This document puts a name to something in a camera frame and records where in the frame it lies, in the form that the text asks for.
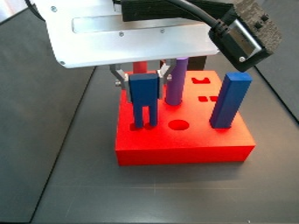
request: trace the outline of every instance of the black cable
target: black cable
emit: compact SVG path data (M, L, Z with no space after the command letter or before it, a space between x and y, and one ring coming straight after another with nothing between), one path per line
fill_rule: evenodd
M196 5L186 0L166 0L170 4L179 7L182 10L190 12L196 18L199 18L211 28L215 27L219 21Z
M27 4L27 6L28 6L28 8L29 8L29 10L31 10L31 12L32 12L32 14L43 21L43 22L45 22L45 20L44 20L44 18L43 18L43 16L41 16L41 14L39 13L39 11L33 8L33 5L32 5L32 3L31 3L31 1L29 0L24 0L25 1L25 4Z

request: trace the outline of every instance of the gray floor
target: gray floor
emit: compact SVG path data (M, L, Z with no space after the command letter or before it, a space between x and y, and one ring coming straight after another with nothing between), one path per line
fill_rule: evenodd
M279 26L283 33L283 42L275 55L258 65L258 69L292 111L296 120L299 120L299 31L296 13L299 2L296 0L266 0L263 8Z
M31 220L94 68L64 69L27 10L0 26L0 221Z
M222 55L207 69L231 69ZM299 222L299 129L271 89L254 83L242 115L256 139L246 163L119 167L119 89L102 67L76 114L35 223Z

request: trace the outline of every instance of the blue block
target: blue block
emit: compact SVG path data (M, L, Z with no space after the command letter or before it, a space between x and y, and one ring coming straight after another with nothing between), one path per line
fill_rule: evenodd
M214 129L230 128L251 81L248 73L227 73L210 118L210 125Z
M135 126L144 127L143 107L150 109L150 124L158 124L158 73L135 73L128 76L131 99L134 103Z

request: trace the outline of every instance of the red block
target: red block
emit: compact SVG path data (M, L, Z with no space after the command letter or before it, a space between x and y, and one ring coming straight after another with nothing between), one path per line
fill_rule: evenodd
M210 124L220 84L214 71L188 72L182 104L170 106L160 100L158 126L146 125L142 129L135 128L134 107L127 103L126 91L122 92L116 129L119 165L240 162L247 159L256 144L239 113L230 129L214 129Z

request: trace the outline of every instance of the purple peg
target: purple peg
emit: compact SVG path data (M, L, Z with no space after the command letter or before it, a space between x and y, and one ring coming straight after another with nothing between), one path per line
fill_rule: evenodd
M167 83L164 101L176 106L183 101L183 85L188 66L188 58L176 59L176 66L172 70L172 80Z

